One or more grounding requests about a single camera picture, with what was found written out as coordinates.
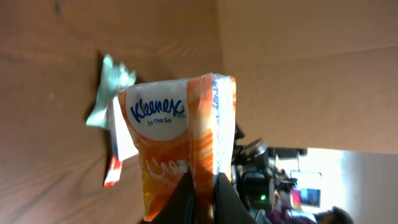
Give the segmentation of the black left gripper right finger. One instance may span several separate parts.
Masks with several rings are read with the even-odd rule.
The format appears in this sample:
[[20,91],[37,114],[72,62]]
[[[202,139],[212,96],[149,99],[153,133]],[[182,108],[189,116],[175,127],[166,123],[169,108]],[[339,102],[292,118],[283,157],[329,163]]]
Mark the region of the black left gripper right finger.
[[224,173],[219,173],[214,191],[216,224],[256,224]]

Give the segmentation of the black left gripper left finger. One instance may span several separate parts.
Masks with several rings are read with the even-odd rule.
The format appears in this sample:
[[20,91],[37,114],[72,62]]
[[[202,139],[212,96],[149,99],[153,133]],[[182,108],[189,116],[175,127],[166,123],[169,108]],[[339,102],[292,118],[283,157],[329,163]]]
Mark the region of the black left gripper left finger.
[[195,192],[191,173],[185,173],[163,209],[150,224],[192,224],[195,211]]

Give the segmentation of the red white sachet stick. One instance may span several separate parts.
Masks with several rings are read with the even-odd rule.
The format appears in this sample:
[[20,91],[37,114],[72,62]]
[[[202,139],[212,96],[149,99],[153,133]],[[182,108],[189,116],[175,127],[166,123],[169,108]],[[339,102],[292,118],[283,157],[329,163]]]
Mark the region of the red white sachet stick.
[[109,188],[117,184],[120,180],[123,162],[119,161],[116,156],[111,157],[111,161],[108,166],[108,171],[104,179],[104,187]]

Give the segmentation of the white toothpaste box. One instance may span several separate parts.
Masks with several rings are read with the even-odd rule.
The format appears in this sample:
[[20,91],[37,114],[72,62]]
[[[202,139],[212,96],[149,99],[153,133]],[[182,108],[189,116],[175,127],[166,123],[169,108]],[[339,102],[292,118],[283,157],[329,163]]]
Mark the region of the white toothpaste box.
[[113,155],[119,161],[125,161],[138,154],[132,137],[123,118],[117,96],[109,101],[107,117],[111,136]]

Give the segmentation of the orange Kleenex tissue pack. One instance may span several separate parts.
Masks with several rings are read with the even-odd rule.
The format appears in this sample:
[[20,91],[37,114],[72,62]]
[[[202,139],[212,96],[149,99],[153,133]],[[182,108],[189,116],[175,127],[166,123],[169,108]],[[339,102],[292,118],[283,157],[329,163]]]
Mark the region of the orange Kleenex tissue pack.
[[139,153],[144,220],[160,213],[182,175],[190,172],[195,221],[212,223],[216,178],[231,173],[234,77],[209,73],[141,83],[120,91],[118,101]]

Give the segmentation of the light green wipes packet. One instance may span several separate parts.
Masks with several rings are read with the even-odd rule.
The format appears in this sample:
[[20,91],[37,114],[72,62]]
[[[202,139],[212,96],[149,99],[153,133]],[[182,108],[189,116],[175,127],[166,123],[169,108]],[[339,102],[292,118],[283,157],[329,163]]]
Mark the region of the light green wipes packet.
[[122,62],[115,62],[110,54],[106,54],[103,58],[95,106],[86,120],[86,125],[109,129],[107,118],[109,101],[119,91],[134,85],[136,78],[135,70],[128,69]]

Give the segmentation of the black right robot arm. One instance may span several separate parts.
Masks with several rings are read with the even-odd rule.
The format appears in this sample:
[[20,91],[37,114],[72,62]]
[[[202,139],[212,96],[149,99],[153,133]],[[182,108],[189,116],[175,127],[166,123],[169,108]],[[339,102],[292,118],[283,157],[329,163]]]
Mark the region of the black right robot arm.
[[306,156],[307,148],[273,147],[261,138],[239,145],[245,137],[239,126],[235,127],[232,153],[232,185],[244,206],[249,210],[271,211],[276,206],[292,208],[292,189],[297,179],[289,177],[278,168],[279,159],[299,159]]

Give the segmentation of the person with dark hair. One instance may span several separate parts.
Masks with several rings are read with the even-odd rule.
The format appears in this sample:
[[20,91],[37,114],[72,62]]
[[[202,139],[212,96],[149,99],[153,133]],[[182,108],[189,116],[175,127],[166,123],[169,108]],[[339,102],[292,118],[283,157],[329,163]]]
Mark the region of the person with dark hair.
[[290,216],[285,212],[273,210],[267,213],[266,218],[271,224],[354,224],[354,220],[340,207],[320,213]]

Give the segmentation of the computer monitor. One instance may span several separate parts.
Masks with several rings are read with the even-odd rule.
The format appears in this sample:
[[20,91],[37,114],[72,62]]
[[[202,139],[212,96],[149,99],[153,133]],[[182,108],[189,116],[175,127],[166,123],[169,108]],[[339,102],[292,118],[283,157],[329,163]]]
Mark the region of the computer monitor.
[[301,170],[290,171],[290,176],[297,179],[292,189],[293,205],[296,209],[321,205],[322,174]]

